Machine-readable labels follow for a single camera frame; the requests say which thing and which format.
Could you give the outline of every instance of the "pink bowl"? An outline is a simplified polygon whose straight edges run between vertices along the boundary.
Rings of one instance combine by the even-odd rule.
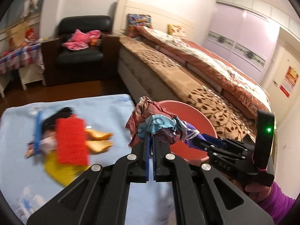
[[[197,128],[201,134],[208,134],[217,138],[216,130],[212,123],[203,113],[196,108],[179,101],[160,101],[158,105],[165,108],[167,111],[176,114],[180,120],[186,121]],[[171,151],[189,161],[205,161],[208,159],[207,153],[193,148],[189,148],[184,142],[176,142],[171,145]]]

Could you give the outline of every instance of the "blue stick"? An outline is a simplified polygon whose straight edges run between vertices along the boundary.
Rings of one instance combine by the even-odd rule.
[[[38,154],[39,143],[42,135],[42,122],[41,122],[42,111],[37,113],[36,125],[35,125],[35,139],[34,139],[34,155]]]

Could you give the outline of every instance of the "decorative stripe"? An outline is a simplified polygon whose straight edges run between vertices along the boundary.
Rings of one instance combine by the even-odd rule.
[[[209,32],[208,33],[208,37],[212,40],[212,41],[216,41],[220,44],[223,44],[225,47],[227,48],[232,48],[233,47],[233,44],[234,44],[234,41],[233,40],[230,40],[222,35],[219,35],[217,33],[214,33],[214,32]]]
[[[233,50],[255,64],[260,64],[263,67],[266,64],[266,61],[264,59],[255,54],[253,51],[242,46],[241,44],[237,43]]]

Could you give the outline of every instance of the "table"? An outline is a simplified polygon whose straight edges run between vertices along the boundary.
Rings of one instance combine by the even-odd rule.
[[[45,68],[41,43],[31,43],[23,48],[18,48],[0,59],[0,93],[2,97],[4,97],[3,91],[8,83],[8,77],[2,75],[9,74],[10,71],[16,69],[19,70],[24,90],[26,90],[25,84],[38,80],[42,80],[43,85],[46,85],[43,76]]]

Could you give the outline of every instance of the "checkered tablecloth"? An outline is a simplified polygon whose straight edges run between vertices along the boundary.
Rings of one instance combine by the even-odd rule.
[[[41,43],[18,48],[0,59],[0,75],[36,63],[38,72],[44,72]]]

